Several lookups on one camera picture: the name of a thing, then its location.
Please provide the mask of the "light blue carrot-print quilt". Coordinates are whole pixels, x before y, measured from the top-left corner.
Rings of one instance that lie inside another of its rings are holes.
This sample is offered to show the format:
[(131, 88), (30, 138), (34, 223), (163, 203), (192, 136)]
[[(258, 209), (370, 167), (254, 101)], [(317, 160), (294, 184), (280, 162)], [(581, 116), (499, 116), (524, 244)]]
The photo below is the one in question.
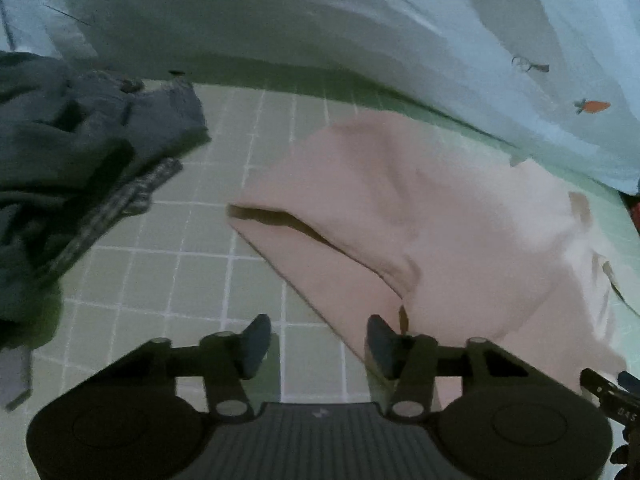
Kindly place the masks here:
[(639, 0), (1, 0), (17, 49), (157, 76), (348, 70), (639, 189)]

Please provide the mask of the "plaid checked garment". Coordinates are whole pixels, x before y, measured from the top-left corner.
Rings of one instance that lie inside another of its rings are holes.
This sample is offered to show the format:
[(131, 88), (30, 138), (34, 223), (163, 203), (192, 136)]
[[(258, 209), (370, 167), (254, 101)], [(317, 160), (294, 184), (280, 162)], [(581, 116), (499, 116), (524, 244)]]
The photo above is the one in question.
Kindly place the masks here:
[(88, 252), (89, 248), (122, 218), (144, 214), (154, 192), (182, 170), (178, 158), (166, 157), (144, 174), (115, 188), (80, 217), (69, 233), (55, 235), (37, 268), (40, 283), (58, 280)]

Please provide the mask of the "beige shirt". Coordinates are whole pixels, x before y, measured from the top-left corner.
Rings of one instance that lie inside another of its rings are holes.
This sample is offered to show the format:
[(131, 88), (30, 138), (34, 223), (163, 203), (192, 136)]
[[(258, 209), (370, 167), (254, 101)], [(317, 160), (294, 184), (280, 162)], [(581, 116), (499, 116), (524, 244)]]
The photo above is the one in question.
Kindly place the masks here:
[(444, 346), (489, 339), (571, 389), (623, 370), (587, 197), (444, 136), (392, 112), (336, 122), (251, 178), (230, 224), (358, 356), (377, 314)]

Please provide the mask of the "blue denim garment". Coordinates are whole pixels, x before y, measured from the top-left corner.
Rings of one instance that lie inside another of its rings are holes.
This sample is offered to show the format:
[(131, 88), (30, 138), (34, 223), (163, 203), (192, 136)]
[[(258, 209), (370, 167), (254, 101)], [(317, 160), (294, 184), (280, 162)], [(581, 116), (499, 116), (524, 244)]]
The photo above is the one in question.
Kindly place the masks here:
[(208, 140), (195, 89), (27, 52), (1, 55), (1, 341), (39, 318), (41, 289), (83, 252), (94, 214), (125, 185)]

